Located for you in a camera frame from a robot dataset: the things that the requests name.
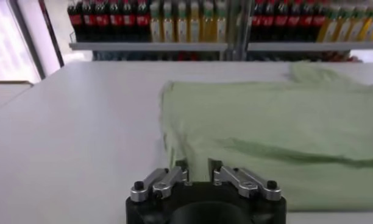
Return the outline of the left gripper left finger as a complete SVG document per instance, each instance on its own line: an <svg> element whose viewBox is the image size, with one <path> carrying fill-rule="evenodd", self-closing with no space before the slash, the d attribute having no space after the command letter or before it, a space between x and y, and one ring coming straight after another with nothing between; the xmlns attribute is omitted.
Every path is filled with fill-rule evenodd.
<svg viewBox="0 0 373 224"><path fill-rule="evenodd" d="M188 179L186 159L178 160L173 168L155 169L144 180L134 182L130 190L130 199L133 202L144 202L150 197L168 198L175 184L187 182Z"/></svg>

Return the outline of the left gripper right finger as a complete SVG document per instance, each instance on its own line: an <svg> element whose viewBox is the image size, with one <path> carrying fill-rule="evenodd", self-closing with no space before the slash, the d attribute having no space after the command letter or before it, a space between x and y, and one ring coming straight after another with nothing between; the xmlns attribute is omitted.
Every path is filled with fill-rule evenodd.
<svg viewBox="0 0 373 224"><path fill-rule="evenodd" d="M276 181L265 180L246 168L231 168L211 158L208 159L208 167L212 182L230 183L244 198L251 199L255 195L261 195L268 201L279 201L282 198L282 190Z"/></svg>

